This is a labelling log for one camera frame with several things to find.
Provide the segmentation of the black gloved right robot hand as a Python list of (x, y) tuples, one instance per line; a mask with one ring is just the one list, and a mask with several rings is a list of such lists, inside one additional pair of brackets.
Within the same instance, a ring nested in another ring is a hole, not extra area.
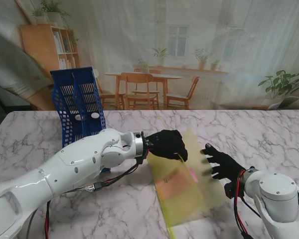
[(218, 164), (217, 166), (212, 166), (211, 175), (213, 179), (229, 179), (230, 181), (236, 182), (241, 171), (246, 170), (231, 156), (218, 151), (209, 143), (205, 145), (205, 148), (202, 149), (201, 152), (208, 156), (206, 159), (210, 164)]

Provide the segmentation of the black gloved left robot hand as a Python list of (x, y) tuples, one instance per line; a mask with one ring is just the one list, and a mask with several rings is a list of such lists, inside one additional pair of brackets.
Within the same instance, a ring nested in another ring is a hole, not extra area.
[(178, 130), (162, 130), (146, 138), (149, 152), (155, 156), (183, 160), (188, 159), (188, 152)]

